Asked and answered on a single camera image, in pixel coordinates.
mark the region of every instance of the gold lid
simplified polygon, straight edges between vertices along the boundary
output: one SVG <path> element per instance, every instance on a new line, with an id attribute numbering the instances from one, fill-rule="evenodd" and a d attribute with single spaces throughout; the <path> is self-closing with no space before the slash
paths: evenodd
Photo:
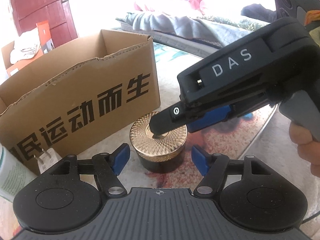
<path id="1" fill-rule="evenodd" d="M 184 125 L 163 135 L 156 136 L 150 131 L 151 112 L 140 117 L 131 127 L 130 141 L 139 156 L 151 162 L 164 162 L 177 156 L 187 139 L 187 126 Z"/>

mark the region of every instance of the crosshair marking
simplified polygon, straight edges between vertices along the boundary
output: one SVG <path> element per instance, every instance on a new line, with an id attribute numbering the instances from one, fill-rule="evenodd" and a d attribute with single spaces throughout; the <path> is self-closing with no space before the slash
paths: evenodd
<path id="1" fill-rule="evenodd" d="M 179 109 L 178 107 L 175 107 L 175 108 L 173 109 L 173 113 L 174 113 L 175 115 L 178 115 L 179 112 L 180 112 L 180 109 Z"/>
<path id="2" fill-rule="evenodd" d="M 157 190 L 155 193 L 157 193 L 158 195 L 162 195 L 162 194 L 164 194 L 165 192 L 162 191 L 162 190 Z"/>

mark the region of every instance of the orange object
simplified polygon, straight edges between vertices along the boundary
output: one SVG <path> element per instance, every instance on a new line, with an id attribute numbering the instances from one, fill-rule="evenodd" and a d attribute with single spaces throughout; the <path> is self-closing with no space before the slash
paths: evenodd
<path id="1" fill-rule="evenodd" d="M 319 21 L 319 20 L 320 20 L 320 10 L 308 11 L 305 17 L 304 25 L 306 26 L 313 21 Z"/>
<path id="2" fill-rule="evenodd" d="M 33 58 L 22 59 L 12 65 L 10 62 L 10 53 L 13 50 L 14 41 L 5 45 L 1 49 L 2 57 L 3 57 L 3 61 L 4 61 L 4 66 L 5 66 L 5 69 L 7 70 L 9 77 L 11 77 L 13 74 L 17 73 L 19 70 L 21 70 L 26 65 L 28 65 L 29 63 L 31 63 L 35 59 L 39 58 L 43 54 L 54 49 L 52 39 L 51 39 L 51 34 L 50 34 L 49 21 L 39 22 L 36 24 L 36 27 L 38 28 L 38 34 L 39 34 L 41 48 L 38 50 L 38 52 L 35 54 L 35 56 Z"/>
<path id="3" fill-rule="evenodd" d="M 39 33 L 41 47 L 51 39 L 49 21 L 39 22 L 36 24 Z"/>

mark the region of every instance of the finger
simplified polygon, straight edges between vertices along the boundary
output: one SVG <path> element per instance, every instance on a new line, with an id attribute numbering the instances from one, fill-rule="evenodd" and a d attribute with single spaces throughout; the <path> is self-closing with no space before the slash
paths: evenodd
<path id="1" fill-rule="evenodd" d="M 311 142 L 298 145 L 298 154 L 300 158 L 314 165 L 320 165 L 320 143 Z"/>
<path id="2" fill-rule="evenodd" d="M 320 166 L 319 165 L 313 165 L 310 166 L 310 171 L 313 175 L 320 178 Z"/>
<path id="3" fill-rule="evenodd" d="M 296 125 L 294 122 L 290 124 L 289 135 L 290 139 L 298 145 L 312 142 L 311 132 L 302 126 Z"/>

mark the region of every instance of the metal pin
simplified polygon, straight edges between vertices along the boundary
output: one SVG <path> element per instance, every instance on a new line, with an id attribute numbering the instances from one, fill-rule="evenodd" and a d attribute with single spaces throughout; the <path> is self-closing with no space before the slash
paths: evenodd
<path id="1" fill-rule="evenodd" d="M 47 155 L 49 158 L 51 158 L 51 155 L 50 155 L 46 150 L 44 150 L 43 148 L 42 148 L 42 152 L 43 152 L 45 155 Z"/>
<path id="2" fill-rule="evenodd" d="M 38 158 L 35 154 L 33 155 L 34 158 L 37 159 L 37 161 L 39 161 L 42 165 L 44 164 L 43 160 L 41 160 L 40 158 Z"/>

